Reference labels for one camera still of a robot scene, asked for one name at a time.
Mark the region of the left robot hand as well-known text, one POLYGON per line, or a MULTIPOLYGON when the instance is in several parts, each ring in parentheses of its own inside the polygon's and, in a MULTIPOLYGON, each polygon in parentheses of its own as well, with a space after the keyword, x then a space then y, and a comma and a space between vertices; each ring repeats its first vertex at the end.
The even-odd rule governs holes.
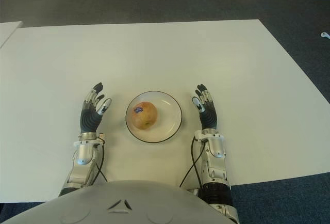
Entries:
POLYGON ((100 107, 97 107, 105 95, 99 93, 103 90, 103 84, 96 84, 83 101, 80 113, 80 133, 95 133, 101 123, 102 117, 111 105, 112 99, 107 98, 100 107))

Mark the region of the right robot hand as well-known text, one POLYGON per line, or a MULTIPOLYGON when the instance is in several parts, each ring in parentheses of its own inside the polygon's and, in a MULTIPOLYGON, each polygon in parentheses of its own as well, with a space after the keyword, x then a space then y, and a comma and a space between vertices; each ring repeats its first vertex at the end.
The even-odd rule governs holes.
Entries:
POLYGON ((202 129, 217 129, 217 112, 209 90, 205 85, 197 85, 196 97, 192 98, 192 103, 199 112, 202 129))

